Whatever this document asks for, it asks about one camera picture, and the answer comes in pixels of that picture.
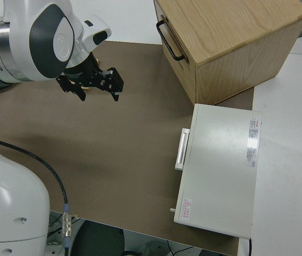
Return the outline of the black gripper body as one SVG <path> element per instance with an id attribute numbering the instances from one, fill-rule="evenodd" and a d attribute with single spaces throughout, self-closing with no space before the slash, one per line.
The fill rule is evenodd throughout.
<path id="1" fill-rule="evenodd" d="M 121 93 L 124 81 L 114 67 L 103 71 L 90 53 L 80 64 L 66 68 L 56 81 L 65 92 L 79 93 L 82 87 L 97 87 L 109 93 Z"/>

